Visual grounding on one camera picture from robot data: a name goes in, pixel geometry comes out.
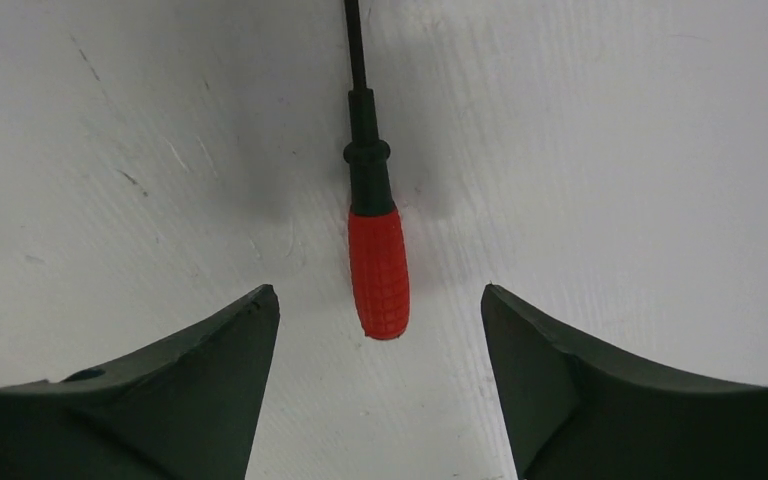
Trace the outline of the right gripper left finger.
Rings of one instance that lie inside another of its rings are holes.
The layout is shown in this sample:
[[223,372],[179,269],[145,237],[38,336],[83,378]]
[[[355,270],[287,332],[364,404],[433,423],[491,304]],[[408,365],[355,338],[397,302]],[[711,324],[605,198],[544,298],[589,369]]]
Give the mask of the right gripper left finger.
[[280,308],[262,285],[59,382],[0,388],[0,479],[242,479]]

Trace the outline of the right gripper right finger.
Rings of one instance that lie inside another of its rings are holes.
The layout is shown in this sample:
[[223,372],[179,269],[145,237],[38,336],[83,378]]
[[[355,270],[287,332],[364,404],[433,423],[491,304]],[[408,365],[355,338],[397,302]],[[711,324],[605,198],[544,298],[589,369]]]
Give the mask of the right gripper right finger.
[[768,386],[678,370],[501,286],[481,315],[521,479],[768,479]]

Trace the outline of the red handled screwdriver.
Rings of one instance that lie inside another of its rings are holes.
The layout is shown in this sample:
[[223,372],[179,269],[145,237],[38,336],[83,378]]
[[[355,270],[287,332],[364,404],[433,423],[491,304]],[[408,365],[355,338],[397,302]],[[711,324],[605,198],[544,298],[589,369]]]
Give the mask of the red handled screwdriver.
[[401,217],[387,161],[389,144],[379,135],[374,92],[367,85],[360,6],[345,1],[352,88],[348,92],[351,140],[348,252],[353,297],[366,336],[392,340],[407,329],[410,283]]

